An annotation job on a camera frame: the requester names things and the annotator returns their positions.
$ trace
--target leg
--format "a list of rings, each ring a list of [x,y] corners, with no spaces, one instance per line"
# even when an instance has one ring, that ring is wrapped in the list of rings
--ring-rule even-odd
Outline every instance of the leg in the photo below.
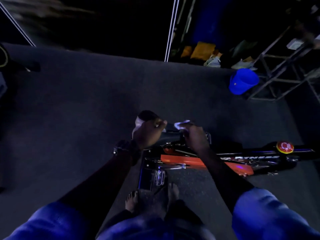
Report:
[[[196,225],[203,225],[201,219],[190,210],[183,200],[179,200],[179,189],[174,183],[168,185],[168,211],[164,218],[165,221],[179,218]]]
[[[121,211],[120,213],[112,217],[110,220],[108,220],[106,224],[103,226],[103,229],[106,230],[107,228],[116,225],[119,222],[137,216],[137,206],[138,191],[133,191],[128,195],[127,200],[125,201],[125,210]]]

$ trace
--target hand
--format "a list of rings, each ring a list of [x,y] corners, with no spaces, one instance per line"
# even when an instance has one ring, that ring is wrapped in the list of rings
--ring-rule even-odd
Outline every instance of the hand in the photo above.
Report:
[[[166,126],[167,121],[162,121],[159,118],[143,122],[140,128],[133,133],[132,139],[141,150],[146,149],[158,141]]]
[[[190,123],[185,123],[181,126],[185,127],[184,137],[186,139],[186,144],[197,154],[210,149],[209,142],[202,127]]]

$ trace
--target gray concrete floor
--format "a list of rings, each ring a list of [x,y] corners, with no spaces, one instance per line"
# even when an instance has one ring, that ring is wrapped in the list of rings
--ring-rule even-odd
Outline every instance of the gray concrete floor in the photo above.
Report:
[[[211,132],[214,143],[232,140],[246,148],[277,140],[302,143],[286,102],[232,95],[225,82],[231,70],[14,45],[7,49],[14,59],[40,62],[42,71],[12,78],[17,95],[2,115],[0,158],[8,190],[0,195],[0,238],[101,167],[113,145],[130,138],[143,109],[171,123],[192,119]],[[124,208],[138,175],[137,165],[107,218]],[[231,215],[207,171],[178,170],[170,178],[217,239],[235,239]],[[320,181],[312,162],[250,181],[320,230]]]

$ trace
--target dark pants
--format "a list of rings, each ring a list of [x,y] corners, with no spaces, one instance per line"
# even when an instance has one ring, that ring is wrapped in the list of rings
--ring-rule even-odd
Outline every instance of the dark pants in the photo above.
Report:
[[[119,222],[124,220],[136,217],[137,215],[131,213],[128,210],[123,210],[119,214],[116,214],[112,217],[105,225],[104,229],[107,229]],[[203,225],[201,219],[192,211],[190,210],[183,200],[177,200],[174,202],[168,209],[168,212],[164,218],[165,221],[170,219],[183,219],[188,222],[191,222],[195,225]]]

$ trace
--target blue shirt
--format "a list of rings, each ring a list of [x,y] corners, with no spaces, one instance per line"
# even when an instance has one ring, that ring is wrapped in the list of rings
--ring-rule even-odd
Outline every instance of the blue shirt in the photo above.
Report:
[[[239,240],[320,239],[308,222],[269,191],[259,188],[245,192],[238,199],[232,228]],[[84,239],[88,230],[81,213],[60,202],[37,210],[6,240],[71,240]],[[102,231],[98,240],[109,239],[214,239],[204,226],[192,228],[187,222],[163,222],[157,217],[138,216]]]

